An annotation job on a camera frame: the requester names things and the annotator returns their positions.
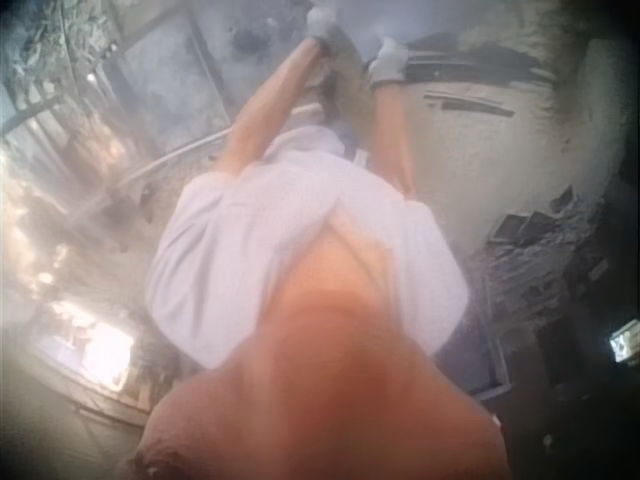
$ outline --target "debris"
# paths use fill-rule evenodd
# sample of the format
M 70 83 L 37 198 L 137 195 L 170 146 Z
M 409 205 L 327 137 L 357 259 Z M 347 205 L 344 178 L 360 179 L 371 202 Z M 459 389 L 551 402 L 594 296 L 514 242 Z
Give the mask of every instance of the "debris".
M 35 44 L 40 42 L 40 37 L 42 37 L 42 34 L 44 33 L 45 28 L 47 28 L 45 24 L 40 25 L 40 27 L 36 31 L 36 34 L 33 36 L 33 40 L 31 41 L 31 43 Z
M 53 82 L 50 82 L 49 80 L 45 80 L 44 82 L 42 82 L 42 88 L 44 89 L 44 92 L 47 94 L 47 96 L 51 96 L 56 93 L 55 84 Z
M 542 289 L 538 285 L 530 285 L 522 294 L 522 298 L 529 304 L 538 303 L 543 296 Z
M 249 28 L 237 30 L 232 37 L 233 48 L 241 55 L 257 55 L 269 48 L 271 37 L 266 32 Z
M 508 314 L 513 314 L 526 308 L 527 302 L 520 295 L 507 294 L 502 298 L 502 306 Z
M 29 60 L 27 60 L 27 67 L 33 67 L 38 60 L 40 60 L 40 50 L 42 50 L 42 44 L 36 43 L 33 49 L 33 53 L 29 55 Z
M 609 262 L 605 258 L 596 266 L 596 268 L 589 272 L 589 280 L 591 280 L 592 282 L 597 282 L 608 269 Z
M 518 246 L 533 245 L 557 227 L 558 223 L 554 218 L 541 212 L 533 212 L 518 234 Z
M 29 92 L 27 94 L 27 98 L 29 99 L 29 103 L 37 103 L 42 100 L 40 97 L 40 93 L 34 84 L 29 85 Z
M 573 200 L 573 187 L 569 185 L 567 189 L 555 200 L 552 200 L 549 204 L 551 211 L 555 214 L 562 212 L 569 206 Z
M 595 241 L 587 241 L 576 250 L 573 258 L 564 268 L 563 279 L 567 286 L 575 291 L 575 295 L 580 296 L 585 292 L 582 292 L 582 289 L 578 289 L 578 287 L 588 282 L 587 279 L 591 272 L 595 271 L 597 274 L 598 267 L 605 261 L 601 248 Z
M 507 215 L 491 237 L 492 242 L 513 243 L 518 239 L 522 226 L 527 221 L 523 215 Z

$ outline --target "man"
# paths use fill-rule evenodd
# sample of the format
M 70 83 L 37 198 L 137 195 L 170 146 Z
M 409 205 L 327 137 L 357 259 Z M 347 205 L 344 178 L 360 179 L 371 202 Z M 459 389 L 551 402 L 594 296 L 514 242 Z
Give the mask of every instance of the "man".
M 274 142 L 314 66 L 326 11 L 247 103 L 213 171 L 185 189 L 149 275 L 160 329 L 209 370 L 154 410 L 128 478 L 501 479 L 499 428 L 428 354 L 467 302 L 429 209 L 414 200 L 405 49 L 370 74 L 373 172 L 330 131 Z

